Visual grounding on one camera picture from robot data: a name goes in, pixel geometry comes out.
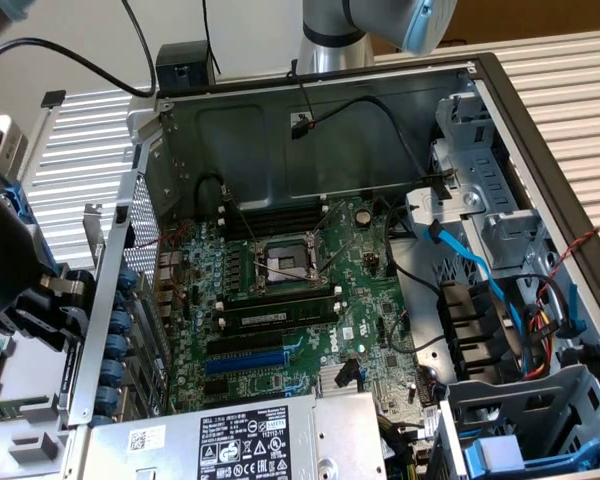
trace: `barcode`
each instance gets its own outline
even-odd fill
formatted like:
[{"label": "barcode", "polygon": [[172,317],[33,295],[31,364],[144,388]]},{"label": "barcode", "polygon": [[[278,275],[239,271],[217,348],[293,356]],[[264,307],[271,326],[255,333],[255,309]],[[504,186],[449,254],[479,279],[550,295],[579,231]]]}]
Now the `barcode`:
[{"label": "barcode", "polygon": [[129,450],[143,450],[147,443],[147,431],[135,432],[131,435],[131,446]]}]

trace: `circuit board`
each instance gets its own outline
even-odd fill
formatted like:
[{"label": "circuit board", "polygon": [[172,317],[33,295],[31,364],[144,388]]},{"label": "circuit board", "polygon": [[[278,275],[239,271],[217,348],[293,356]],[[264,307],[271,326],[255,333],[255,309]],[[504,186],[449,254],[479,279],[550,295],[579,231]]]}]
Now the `circuit board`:
[{"label": "circuit board", "polygon": [[[214,324],[217,300],[223,296],[239,299],[257,295],[249,290],[254,283],[255,273],[250,272],[255,272],[252,256],[256,247],[252,240],[225,241],[211,221],[190,229],[178,248],[188,259],[182,285],[196,292],[195,299],[190,305],[190,320],[183,318],[182,305],[174,304],[170,328],[175,358],[170,396],[178,412],[221,406],[238,399],[309,394],[321,367],[356,358],[365,391],[374,392],[386,416],[392,421],[419,421],[419,398],[416,395],[409,399],[409,387],[416,382],[414,359],[389,349],[386,342],[405,305],[397,277],[386,276],[385,216],[373,216],[371,202],[360,197],[332,200],[326,205],[329,213],[316,235],[316,252],[322,264],[316,288],[326,283],[341,287],[339,314],[335,322],[282,331],[284,348],[289,352],[284,366],[221,376],[209,375],[205,370],[207,345],[222,338]],[[361,211],[369,214],[362,227],[356,221]],[[298,238],[288,235],[257,241],[288,248]],[[246,275],[230,278],[230,255]],[[295,287],[281,284],[275,288]],[[412,346],[406,326],[396,329],[394,342]],[[224,384],[221,393],[205,392],[205,385],[213,385],[218,379]]]}]

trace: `white sticker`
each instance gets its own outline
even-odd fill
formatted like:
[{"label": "white sticker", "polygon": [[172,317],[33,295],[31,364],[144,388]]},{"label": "white sticker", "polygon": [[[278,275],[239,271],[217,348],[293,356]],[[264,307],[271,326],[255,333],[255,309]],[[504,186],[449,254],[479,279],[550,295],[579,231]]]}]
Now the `white sticker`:
[{"label": "white sticker", "polygon": [[257,317],[245,317],[242,319],[242,325],[256,325],[258,323],[280,322],[287,319],[286,313],[271,313],[269,315],[259,315]]},{"label": "white sticker", "polygon": [[294,127],[300,120],[311,118],[311,112],[296,112],[292,113],[289,117],[291,127]]},{"label": "white sticker", "polygon": [[164,447],[164,437],[167,432],[166,425],[141,428],[129,432],[128,452],[144,452]]},{"label": "white sticker", "polygon": [[344,327],[342,329],[342,337],[345,340],[353,340],[353,328],[352,327]]},{"label": "white sticker", "polygon": [[284,430],[285,428],[287,428],[287,420],[285,418],[269,420],[267,422],[267,432],[271,430]]},{"label": "white sticker", "polygon": [[438,430],[438,420],[440,419],[440,411],[438,407],[431,406],[424,409],[424,436],[433,438]]}]

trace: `label sticker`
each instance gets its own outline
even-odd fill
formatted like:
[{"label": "label sticker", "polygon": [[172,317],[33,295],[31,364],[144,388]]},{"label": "label sticker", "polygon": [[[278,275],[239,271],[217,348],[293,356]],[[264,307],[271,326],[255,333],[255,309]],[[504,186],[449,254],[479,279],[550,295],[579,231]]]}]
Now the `label sticker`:
[{"label": "label sticker", "polygon": [[289,116],[291,127],[293,128],[300,120],[311,118],[311,112],[296,112]]},{"label": "label sticker", "polygon": [[164,447],[164,437],[167,431],[166,425],[157,427],[141,428],[129,432],[128,452],[145,452]]},{"label": "label sticker", "polygon": [[344,327],[342,329],[342,338],[345,340],[353,340],[353,327]]},{"label": "label sticker", "polygon": [[438,430],[438,420],[440,412],[435,405],[424,409],[424,436],[425,438],[433,438]]},{"label": "label sticker", "polygon": [[269,315],[259,315],[257,317],[245,317],[242,319],[242,325],[256,325],[258,323],[281,322],[287,319],[286,313],[271,313]]},{"label": "label sticker", "polygon": [[198,480],[291,480],[287,407],[206,417]]}]

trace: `green motherboard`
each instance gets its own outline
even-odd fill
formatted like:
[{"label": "green motherboard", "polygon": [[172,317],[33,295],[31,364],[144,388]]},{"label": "green motherboard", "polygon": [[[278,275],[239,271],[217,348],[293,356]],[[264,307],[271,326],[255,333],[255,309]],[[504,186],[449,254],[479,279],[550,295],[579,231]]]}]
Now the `green motherboard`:
[{"label": "green motherboard", "polygon": [[[272,283],[276,272],[298,271],[291,268],[293,256],[307,244],[307,233],[258,237],[257,243],[252,239],[225,240],[217,221],[209,220],[198,222],[183,236],[177,247],[185,259],[179,283],[192,294],[186,300],[187,306],[173,304],[169,326],[175,359],[170,398],[178,412],[248,398],[309,394],[322,367],[355,358],[361,367],[365,391],[374,392],[390,420],[414,422],[421,418],[419,397],[413,398],[412,394],[409,398],[409,388],[417,380],[414,357],[391,350],[386,340],[391,326],[400,321],[406,309],[398,278],[395,273],[386,272],[386,217],[381,213],[374,215],[371,201],[361,197],[328,201],[325,205],[328,209],[324,209],[321,225],[316,225],[319,228],[315,235],[309,233],[316,262],[316,275],[311,282],[293,281],[296,278],[289,273],[281,278],[291,281]],[[289,257],[276,259],[276,268],[265,269],[270,275],[265,284],[258,285],[256,264],[263,245],[269,252],[288,252]],[[331,295],[334,286],[339,287],[337,299]],[[208,346],[226,338],[231,328],[230,323],[227,330],[218,326],[219,316],[227,317],[229,322],[232,315],[218,312],[219,301],[248,304],[249,299],[269,294],[284,297],[298,288],[305,288],[304,294],[310,299],[283,302],[283,310],[256,307],[245,314],[248,317],[242,317],[243,327],[258,326],[262,319],[281,320],[276,334],[282,338],[284,365],[209,372]],[[298,324],[289,323],[300,318]],[[264,335],[257,329],[247,330],[231,332],[237,335],[232,336],[234,340],[247,346],[245,350],[249,344],[258,344],[258,335]],[[408,322],[401,322],[393,340],[404,348],[412,347]],[[236,361],[241,361],[241,355],[245,352],[236,354]]]}]

